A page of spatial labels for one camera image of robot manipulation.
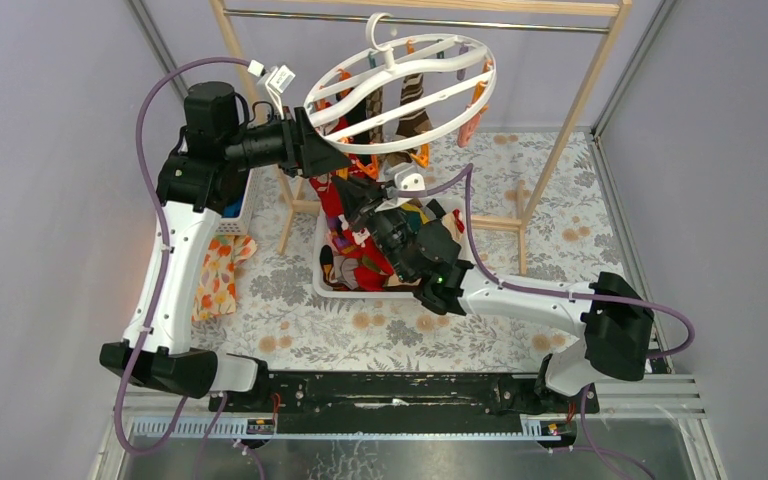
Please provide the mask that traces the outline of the red santa sock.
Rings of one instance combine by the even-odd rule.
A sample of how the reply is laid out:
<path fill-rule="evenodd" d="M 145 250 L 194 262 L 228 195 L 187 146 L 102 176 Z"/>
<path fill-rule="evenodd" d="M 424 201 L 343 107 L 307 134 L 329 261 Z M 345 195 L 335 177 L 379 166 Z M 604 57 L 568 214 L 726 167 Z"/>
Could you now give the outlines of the red santa sock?
<path fill-rule="evenodd" d="M 367 239 L 366 233 L 357 234 L 350 231 L 332 184 L 332 176 L 314 177 L 309 180 L 309 184 L 319 199 L 321 211 L 329 217 L 335 249 L 345 259 L 342 267 L 335 267 L 332 260 L 324 260 L 323 267 L 326 272 L 337 273 L 346 268 L 349 260 L 356 260 L 358 266 L 353 274 L 361 288 L 368 291 L 385 290 L 386 282 L 394 270 L 372 241 Z"/>

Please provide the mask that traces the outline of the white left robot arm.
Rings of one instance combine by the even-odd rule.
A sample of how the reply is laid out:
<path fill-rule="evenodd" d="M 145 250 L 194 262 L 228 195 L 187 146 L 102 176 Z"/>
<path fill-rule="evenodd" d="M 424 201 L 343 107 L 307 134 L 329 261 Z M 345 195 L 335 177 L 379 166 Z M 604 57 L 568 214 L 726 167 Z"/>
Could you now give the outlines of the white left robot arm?
<path fill-rule="evenodd" d="M 123 337 L 101 347 L 102 367 L 123 381 L 190 398 L 228 391 L 248 411 L 269 401 L 264 362 L 192 347 L 191 317 L 204 259 L 225 209 L 240 200 L 252 171 L 277 165 L 316 177 L 348 165 L 302 107 L 275 110 L 250 125 L 250 107 L 225 82 L 192 86 L 185 124 L 149 184 L 157 226 L 136 312 Z"/>

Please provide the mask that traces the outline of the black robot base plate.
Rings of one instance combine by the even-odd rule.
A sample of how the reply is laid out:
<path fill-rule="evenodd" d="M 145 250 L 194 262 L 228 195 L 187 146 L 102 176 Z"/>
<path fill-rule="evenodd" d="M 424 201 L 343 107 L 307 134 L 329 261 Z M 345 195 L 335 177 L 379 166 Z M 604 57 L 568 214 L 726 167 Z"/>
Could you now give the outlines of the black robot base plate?
<path fill-rule="evenodd" d="M 548 388 L 537 374 L 392 371 L 269 371 L 252 390 L 230 392 L 224 410 L 235 413 L 313 413 L 327 408 L 465 406 L 497 415 L 567 414 L 591 387 L 574 394 Z"/>

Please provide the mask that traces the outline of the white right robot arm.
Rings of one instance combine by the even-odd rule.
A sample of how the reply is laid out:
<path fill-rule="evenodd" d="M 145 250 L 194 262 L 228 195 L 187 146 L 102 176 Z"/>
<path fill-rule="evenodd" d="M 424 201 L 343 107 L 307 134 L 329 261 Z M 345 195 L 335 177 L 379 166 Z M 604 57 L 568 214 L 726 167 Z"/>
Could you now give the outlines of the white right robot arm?
<path fill-rule="evenodd" d="M 556 284 L 496 276 L 477 255 L 462 256 L 464 247 L 474 246 L 468 212 L 461 239 L 440 219 L 409 225 L 395 203 L 434 195 L 421 175 L 385 182 L 336 177 L 334 186 L 350 231 L 375 245 L 425 309 L 525 320 L 576 337 L 541 367 L 533 396 L 543 410 L 561 410 L 591 383 L 645 376 L 654 315 L 621 276 L 603 272 L 592 283 Z"/>

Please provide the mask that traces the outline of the white round sock hanger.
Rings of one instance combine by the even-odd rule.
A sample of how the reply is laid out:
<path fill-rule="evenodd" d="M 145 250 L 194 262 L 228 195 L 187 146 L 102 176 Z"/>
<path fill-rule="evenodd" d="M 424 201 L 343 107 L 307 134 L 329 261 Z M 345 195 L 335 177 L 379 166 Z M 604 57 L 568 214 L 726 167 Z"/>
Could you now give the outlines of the white round sock hanger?
<path fill-rule="evenodd" d="M 497 83 L 494 54 L 473 38 L 430 33 L 389 41 L 376 37 L 382 19 L 365 24 L 367 46 L 328 71 L 308 92 L 304 107 L 313 127 L 338 149 L 381 155 L 418 148 L 446 136 L 468 146 L 477 132 Z M 400 105 L 406 76 L 424 76 L 421 99 Z M 425 109 L 432 129 L 393 140 L 399 119 Z"/>

